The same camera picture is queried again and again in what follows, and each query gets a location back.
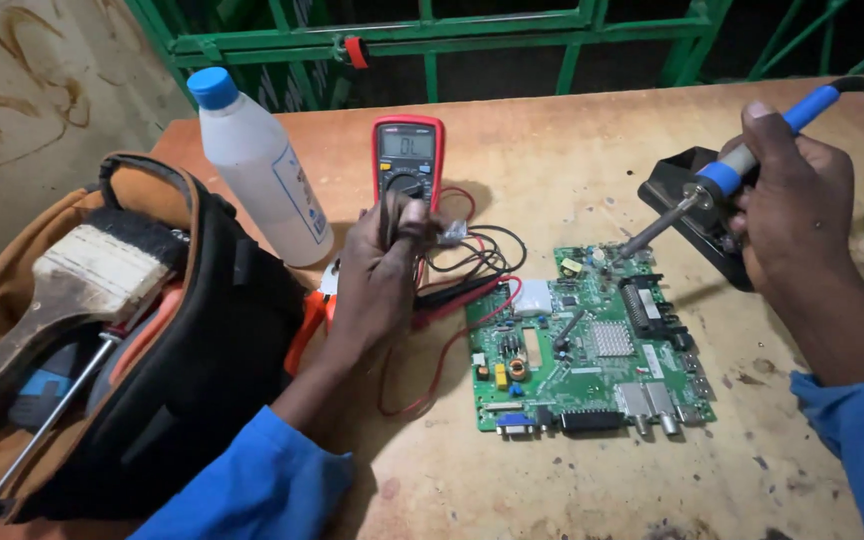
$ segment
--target hand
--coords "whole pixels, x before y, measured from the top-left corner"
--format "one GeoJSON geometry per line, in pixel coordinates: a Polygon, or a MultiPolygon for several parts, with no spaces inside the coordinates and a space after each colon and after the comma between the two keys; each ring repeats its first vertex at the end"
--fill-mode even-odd
{"type": "Polygon", "coordinates": [[[388,251],[381,229],[380,203],[359,218],[345,237],[340,255],[339,292],[331,337],[359,347],[360,353],[386,338],[404,336],[416,296],[420,255],[435,243],[443,221],[426,203],[390,191],[386,197],[394,234],[388,251]]]}
{"type": "Polygon", "coordinates": [[[755,187],[735,198],[729,227],[743,236],[749,279],[774,303],[817,277],[861,283],[849,255],[854,170],[849,155],[804,135],[794,136],[774,107],[752,102],[742,110],[742,134],[761,164],[755,187]]]}

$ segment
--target circuit board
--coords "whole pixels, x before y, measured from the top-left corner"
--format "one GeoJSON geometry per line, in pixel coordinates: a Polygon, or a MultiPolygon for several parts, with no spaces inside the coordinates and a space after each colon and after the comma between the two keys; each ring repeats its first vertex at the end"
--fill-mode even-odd
{"type": "MultiPolygon", "coordinates": [[[[523,291],[469,333],[478,428],[501,436],[607,432],[714,422],[689,329],[650,250],[613,264],[618,244],[556,248],[558,278],[523,291]]],[[[509,299],[513,281],[465,307],[468,324],[509,299]]]]}

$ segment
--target blue soldering iron handle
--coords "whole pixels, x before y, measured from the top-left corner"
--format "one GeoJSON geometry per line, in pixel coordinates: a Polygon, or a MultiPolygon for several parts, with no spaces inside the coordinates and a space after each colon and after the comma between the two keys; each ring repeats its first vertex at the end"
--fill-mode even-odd
{"type": "MultiPolygon", "coordinates": [[[[839,90],[829,85],[819,86],[812,93],[805,96],[795,106],[788,109],[782,115],[788,122],[795,135],[822,112],[829,108],[839,99],[839,90]]],[[[749,151],[749,147],[740,144],[729,153],[726,153],[718,161],[709,163],[702,170],[695,173],[696,176],[711,180],[721,193],[721,197],[728,197],[738,190],[742,185],[742,177],[752,170],[759,162],[749,151]]]]}

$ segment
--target person's right hand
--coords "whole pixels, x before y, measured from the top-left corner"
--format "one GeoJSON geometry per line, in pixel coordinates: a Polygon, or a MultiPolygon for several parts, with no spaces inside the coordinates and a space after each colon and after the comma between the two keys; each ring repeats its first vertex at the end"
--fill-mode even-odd
{"type": "Polygon", "coordinates": [[[795,136],[768,104],[742,110],[744,142],[761,164],[755,187],[735,197],[729,226],[743,237],[742,256],[755,289],[774,303],[802,284],[861,277],[849,255],[854,170],[849,155],[804,135],[795,136]]]}

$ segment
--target brown bag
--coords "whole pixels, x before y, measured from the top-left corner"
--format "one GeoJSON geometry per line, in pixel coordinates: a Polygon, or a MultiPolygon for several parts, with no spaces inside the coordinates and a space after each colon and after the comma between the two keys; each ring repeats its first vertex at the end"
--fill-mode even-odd
{"type": "MultiPolygon", "coordinates": [[[[6,485],[0,516],[8,521],[134,518],[155,511],[278,394],[282,361],[302,321],[302,288],[248,237],[234,207],[178,167],[139,153],[112,153],[97,186],[56,202],[0,254],[0,339],[32,300],[33,262],[101,206],[190,233],[182,300],[99,407],[86,417],[81,403],[73,405],[6,485]],[[247,320],[223,322],[239,314],[247,320]],[[210,347],[213,342],[223,345],[210,347]],[[189,402],[186,396],[196,392],[201,398],[189,402]],[[163,411],[172,420],[164,431],[163,411]],[[159,427],[150,435],[152,424],[159,427]],[[193,432],[198,444],[181,448],[193,432]]],[[[0,479],[32,436],[0,412],[0,479]]]]}

